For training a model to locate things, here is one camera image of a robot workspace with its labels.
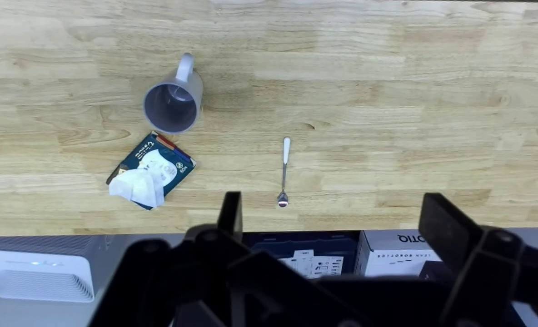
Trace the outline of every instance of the metal spoon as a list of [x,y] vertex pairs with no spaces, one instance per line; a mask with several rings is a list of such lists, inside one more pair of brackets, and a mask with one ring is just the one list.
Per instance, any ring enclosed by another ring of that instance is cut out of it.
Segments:
[[287,163],[289,163],[289,149],[290,149],[290,138],[283,138],[283,174],[281,174],[281,192],[276,196],[276,203],[279,207],[289,205],[289,196],[285,192],[285,181],[287,181]]

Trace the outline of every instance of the wooden surface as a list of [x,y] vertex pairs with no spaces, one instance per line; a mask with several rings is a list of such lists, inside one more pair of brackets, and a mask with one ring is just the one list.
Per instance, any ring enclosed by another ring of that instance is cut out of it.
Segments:
[[[149,212],[103,181],[185,50],[198,169]],[[538,225],[538,3],[0,1],[0,234],[181,232],[225,190],[247,230],[416,227],[425,190]]]

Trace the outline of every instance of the wooden table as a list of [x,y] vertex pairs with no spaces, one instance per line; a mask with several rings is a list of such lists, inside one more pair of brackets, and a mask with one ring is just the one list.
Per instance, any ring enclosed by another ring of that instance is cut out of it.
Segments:
[[[185,50],[203,114],[172,139],[198,169],[143,210],[105,178]],[[425,190],[536,227],[538,3],[0,1],[0,234],[181,232],[225,190],[247,230],[416,227]]]

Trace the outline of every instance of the white device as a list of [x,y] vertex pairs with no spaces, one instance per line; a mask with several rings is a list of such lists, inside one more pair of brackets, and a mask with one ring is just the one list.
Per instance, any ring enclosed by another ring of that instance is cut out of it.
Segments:
[[0,297],[94,301],[98,238],[0,238]]

